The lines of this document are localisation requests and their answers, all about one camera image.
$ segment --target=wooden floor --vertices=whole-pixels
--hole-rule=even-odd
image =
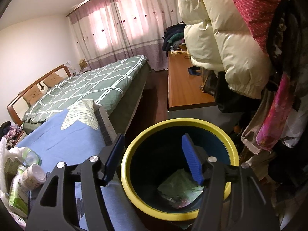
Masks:
[[[126,132],[126,146],[143,130],[155,123],[167,120],[168,105],[168,71],[152,71],[147,79],[146,87]]]
[[[168,104],[168,71],[151,72],[149,74],[146,88],[140,100],[135,116],[125,135],[126,146],[146,128],[155,123],[167,120]],[[151,217],[138,208],[137,215],[150,231],[181,231],[168,221]]]

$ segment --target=white wall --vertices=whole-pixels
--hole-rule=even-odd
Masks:
[[[7,105],[34,81],[80,57],[64,15],[36,18],[0,31],[0,124],[11,120]]]

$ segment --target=metal screw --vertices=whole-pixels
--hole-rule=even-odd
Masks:
[[[96,162],[98,160],[98,157],[97,156],[92,156],[90,157],[90,162]]]
[[[209,162],[217,162],[217,158],[216,157],[209,157],[208,161]]]
[[[63,161],[60,161],[58,164],[57,164],[57,167],[58,168],[62,168],[65,166],[65,163]]]
[[[241,167],[242,167],[242,168],[249,168],[249,165],[248,165],[247,163],[243,162],[243,163],[241,164]]]

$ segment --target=green checked duvet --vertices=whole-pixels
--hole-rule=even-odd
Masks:
[[[93,99],[110,115],[139,70],[148,65],[147,60],[144,55],[134,56],[79,76],[68,77],[49,89],[29,108],[23,122],[45,122],[81,99]]]

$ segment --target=wooden headboard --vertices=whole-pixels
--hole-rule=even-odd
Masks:
[[[48,76],[50,76],[53,72],[57,72],[57,71],[60,71],[60,70],[62,70],[62,69],[64,69],[64,71],[65,71],[65,73],[67,74],[67,76],[71,76],[70,71],[68,70],[68,68],[67,68],[64,64],[62,64],[61,66],[55,68],[54,70],[48,72],[46,75],[44,75],[44,76],[42,76],[41,78],[39,78],[38,80],[36,80],[34,83],[32,83],[30,86],[28,86],[25,90],[23,90],[22,92],[20,92],[20,93],[18,94],[18,96],[16,96],[16,97],[13,99],[13,101],[11,101],[11,102],[9,103],[9,105],[7,105],[7,111],[9,112],[9,114],[10,114],[12,120],[13,120],[16,124],[18,124],[18,125],[20,126],[23,122],[22,122],[22,120],[20,119],[20,117],[18,116],[16,110],[14,109],[14,105],[15,105],[16,103],[18,103],[20,100],[23,100],[23,95],[24,95],[29,89],[31,89],[34,85],[38,85],[39,83],[42,83],[43,80],[44,80],[45,78],[47,78]]]

